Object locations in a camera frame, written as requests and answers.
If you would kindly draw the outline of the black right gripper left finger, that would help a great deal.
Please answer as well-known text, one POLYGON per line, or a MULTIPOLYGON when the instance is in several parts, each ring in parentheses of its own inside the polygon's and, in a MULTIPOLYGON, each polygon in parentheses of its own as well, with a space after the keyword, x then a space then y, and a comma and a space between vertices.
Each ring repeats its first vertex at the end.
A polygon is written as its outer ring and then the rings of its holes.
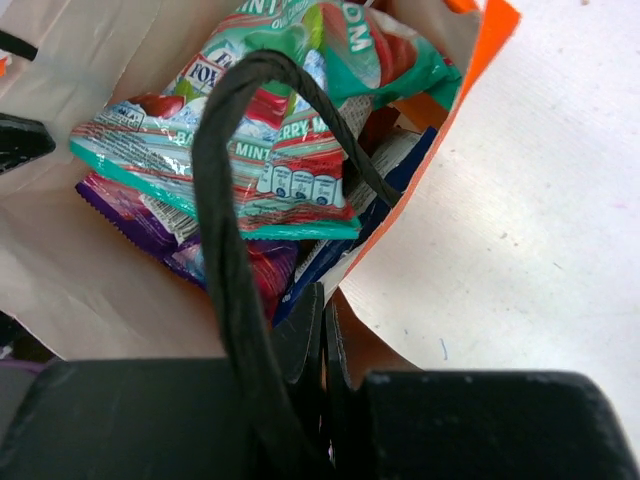
POLYGON ((292 400, 313 399, 321 387, 324 288, 308 285, 289 316, 270 334, 281 378, 292 400))

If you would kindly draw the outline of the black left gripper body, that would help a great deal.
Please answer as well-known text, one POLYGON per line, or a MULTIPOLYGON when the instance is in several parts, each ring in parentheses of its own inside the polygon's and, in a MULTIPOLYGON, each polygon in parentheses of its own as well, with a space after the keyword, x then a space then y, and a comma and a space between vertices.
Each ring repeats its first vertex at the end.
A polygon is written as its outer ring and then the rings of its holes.
POLYGON ((43 123, 37 120, 1 114, 1 174, 48 155, 55 149, 56 143, 43 123))

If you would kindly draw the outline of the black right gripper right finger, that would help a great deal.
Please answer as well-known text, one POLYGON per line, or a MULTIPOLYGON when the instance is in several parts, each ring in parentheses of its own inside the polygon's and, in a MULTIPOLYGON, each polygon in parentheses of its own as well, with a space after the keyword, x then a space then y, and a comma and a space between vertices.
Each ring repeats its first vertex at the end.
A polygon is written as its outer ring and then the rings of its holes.
POLYGON ((362 329, 345 302, 331 299, 325 307, 326 388, 332 400, 349 400, 367 371, 362 329))

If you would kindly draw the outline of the purple candy bag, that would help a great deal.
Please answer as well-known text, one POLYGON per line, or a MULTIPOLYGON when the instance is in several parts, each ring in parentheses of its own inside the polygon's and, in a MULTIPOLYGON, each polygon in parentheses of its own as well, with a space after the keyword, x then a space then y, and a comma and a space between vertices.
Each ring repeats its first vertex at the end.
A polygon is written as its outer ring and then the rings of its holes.
MULTIPOLYGON (((137 248, 181 278, 206 287, 200 230, 194 218, 95 172, 81 180, 76 191, 137 248)), ((246 247, 265 317, 271 322, 294 272, 298 244, 248 240, 246 247)))

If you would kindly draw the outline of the green Fox's candy bag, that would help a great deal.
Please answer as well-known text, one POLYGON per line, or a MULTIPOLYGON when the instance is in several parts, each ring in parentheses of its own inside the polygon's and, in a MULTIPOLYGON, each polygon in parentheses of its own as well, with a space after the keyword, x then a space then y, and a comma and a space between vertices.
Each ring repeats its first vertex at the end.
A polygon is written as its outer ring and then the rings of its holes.
MULTIPOLYGON (((450 108, 461 83, 449 59, 385 13, 346 1, 248 1, 161 94, 129 98, 77 126, 71 152, 100 175, 194 215, 191 148, 206 101, 238 61, 262 49, 302 67, 354 134, 374 110, 421 92, 450 108)), ((245 238, 358 236, 343 195, 346 153, 292 88, 262 85, 231 128, 231 187, 245 238)))

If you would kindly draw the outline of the orange paper bag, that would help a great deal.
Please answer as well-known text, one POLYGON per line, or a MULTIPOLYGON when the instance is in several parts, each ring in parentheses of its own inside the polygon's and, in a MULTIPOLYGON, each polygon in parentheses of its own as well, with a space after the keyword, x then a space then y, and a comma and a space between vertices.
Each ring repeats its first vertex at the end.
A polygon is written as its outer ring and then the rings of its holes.
POLYGON ((71 129, 165 84, 229 1, 7 1, 35 46, 1 80, 3 113, 55 149, 1 177, 1 309, 58 356, 1 433, 5 479, 274 477, 235 406, 212 309, 73 192, 71 129))

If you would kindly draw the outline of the blue Burts chip bag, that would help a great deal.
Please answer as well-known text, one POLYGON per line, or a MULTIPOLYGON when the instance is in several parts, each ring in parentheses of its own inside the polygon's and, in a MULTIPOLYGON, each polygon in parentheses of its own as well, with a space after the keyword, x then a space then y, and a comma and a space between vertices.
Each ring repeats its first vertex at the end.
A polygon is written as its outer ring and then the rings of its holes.
MULTIPOLYGON (((422 163, 438 131, 429 127, 422 133, 395 127, 371 157, 377 171, 396 191, 406 191, 409 182, 422 163)), ((347 200, 355 210, 361 229, 355 239, 320 240, 296 268, 288 289, 279 302, 272 324, 285 320, 303 290, 323 279, 343 259, 364 244, 387 217, 391 208, 364 181, 348 189, 347 200)))

